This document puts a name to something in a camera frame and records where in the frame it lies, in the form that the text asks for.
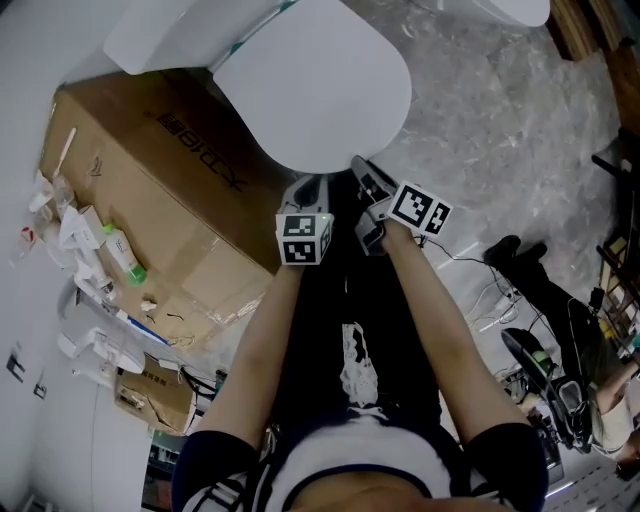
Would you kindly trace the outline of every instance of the white wall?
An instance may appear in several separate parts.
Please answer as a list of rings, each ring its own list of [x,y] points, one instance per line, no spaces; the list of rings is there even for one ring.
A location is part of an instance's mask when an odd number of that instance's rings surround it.
[[[9,510],[28,487],[43,405],[32,390],[55,340],[55,303],[64,282],[44,251],[36,250],[17,271],[7,264],[9,252],[40,158],[52,95],[80,63],[76,76],[113,69],[106,59],[88,58],[128,1],[15,0],[0,16],[0,503]],[[4,368],[16,341],[27,368],[24,384]]]
[[[71,375],[53,350],[38,417],[31,484],[67,512],[140,509],[151,436],[113,403],[113,391]]]

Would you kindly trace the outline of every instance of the bottle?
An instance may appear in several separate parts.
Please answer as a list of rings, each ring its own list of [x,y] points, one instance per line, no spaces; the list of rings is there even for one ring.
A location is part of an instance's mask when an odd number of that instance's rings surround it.
[[[104,232],[107,235],[107,249],[118,262],[120,268],[127,274],[129,284],[131,286],[140,286],[147,278],[147,271],[140,265],[135,254],[133,254],[126,235],[116,229],[113,224],[107,224],[104,227]]]

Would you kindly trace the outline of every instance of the sleeve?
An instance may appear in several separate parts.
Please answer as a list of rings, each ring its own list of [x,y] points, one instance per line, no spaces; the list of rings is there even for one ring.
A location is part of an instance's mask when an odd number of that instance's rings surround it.
[[[532,427],[497,425],[466,447],[469,462],[520,512],[539,512],[549,487],[542,444]]]
[[[171,510],[182,512],[200,490],[258,464],[258,452],[224,432],[202,431],[187,439],[173,472]]]

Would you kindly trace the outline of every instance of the floor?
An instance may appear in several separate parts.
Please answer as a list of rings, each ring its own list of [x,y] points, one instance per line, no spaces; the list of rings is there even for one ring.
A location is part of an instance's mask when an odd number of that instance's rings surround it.
[[[613,222],[612,180],[590,162],[619,127],[604,58],[563,61],[544,27],[483,25],[417,2],[345,0],[398,48],[412,77],[405,126],[374,160],[455,206],[439,239],[449,253],[478,258],[510,233],[545,240],[550,277],[588,301],[600,272],[595,246]],[[521,301],[503,317],[505,309],[495,310],[500,291],[485,290],[493,282],[488,269],[451,261],[433,245],[425,252],[461,310],[472,313],[490,369],[511,366],[499,321],[528,328],[533,310]],[[228,365],[247,320],[217,339],[216,350],[189,355]],[[541,322],[533,332],[557,352]]]

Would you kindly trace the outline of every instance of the black shorts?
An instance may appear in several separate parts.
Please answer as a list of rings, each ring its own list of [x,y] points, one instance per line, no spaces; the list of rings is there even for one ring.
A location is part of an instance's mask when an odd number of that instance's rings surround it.
[[[337,205],[353,205],[357,184],[332,183]],[[334,237],[322,264],[305,270],[291,328],[273,421],[303,437],[343,421],[350,404],[342,389],[342,325],[358,323],[378,375],[378,403],[403,423],[440,422],[438,387],[388,256],[366,257],[353,227],[361,212],[335,212]]]

